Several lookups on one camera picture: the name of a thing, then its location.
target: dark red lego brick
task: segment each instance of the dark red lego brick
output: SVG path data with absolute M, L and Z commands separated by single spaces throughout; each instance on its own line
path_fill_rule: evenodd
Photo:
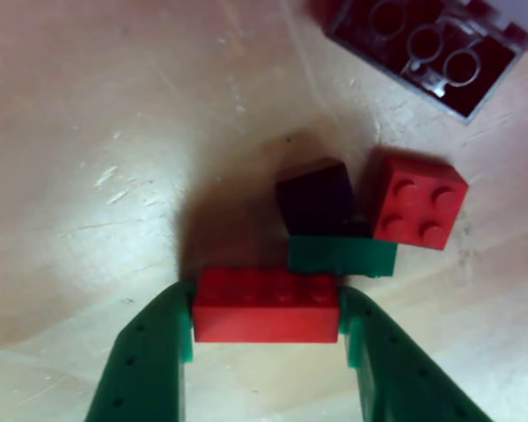
M 448 164 L 388 156 L 372 220 L 373 236 L 442 250 L 467 188 Z
M 320 170 L 286 178 L 275 196 L 291 235 L 344 235 L 354 214 L 354 194 L 346 165 L 323 160 Z
M 333 343 L 338 338 L 337 279 L 284 270 L 208 268 L 194 298 L 201 342 Z

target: green clamp arm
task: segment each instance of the green clamp arm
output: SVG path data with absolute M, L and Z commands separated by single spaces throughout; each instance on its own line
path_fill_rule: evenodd
M 183 419 L 182 363 L 193 358 L 192 289 L 186 282 L 170 286 L 119 334 L 86 422 Z
M 367 295 L 341 289 L 341 332 L 365 422 L 490 422 Z

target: green lego brick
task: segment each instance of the green lego brick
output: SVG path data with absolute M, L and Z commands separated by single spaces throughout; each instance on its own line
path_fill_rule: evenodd
M 393 275 L 397 244 L 368 237 L 291 236 L 289 267 L 296 273 Z
M 193 359 L 189 294 L 174 284 L 121 331 L 85 422 L 183 420 L 182 364 Z
M 365 294 L 341 289 L 341 332 L 365 422 L 491 419 Z

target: wooden table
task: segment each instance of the wooden table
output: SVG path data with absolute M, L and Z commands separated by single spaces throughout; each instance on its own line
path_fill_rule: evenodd
M 0 422 L 81 421 L 119 330 L 208 263 L 284 260 L 277 172 L 374 146 L 471 184 L 377 300 L 493 419 L 528 421 L 528 55 L 469 126 L 304 0 L 0 0 Z M 195 345 L 187 418 L 358 421 L 344 345 Z

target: red 2x4 lego brick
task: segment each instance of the red 2x4 lego brick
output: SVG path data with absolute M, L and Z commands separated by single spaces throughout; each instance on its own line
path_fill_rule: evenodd
M 284 270 L 207 268 L 192 314 L 200 342 L 333 343 L 338 338 L 337 279 Z
M 448 164 L 388 156 L 383 164 L 373 236 L 442 250 L 468 184 Z

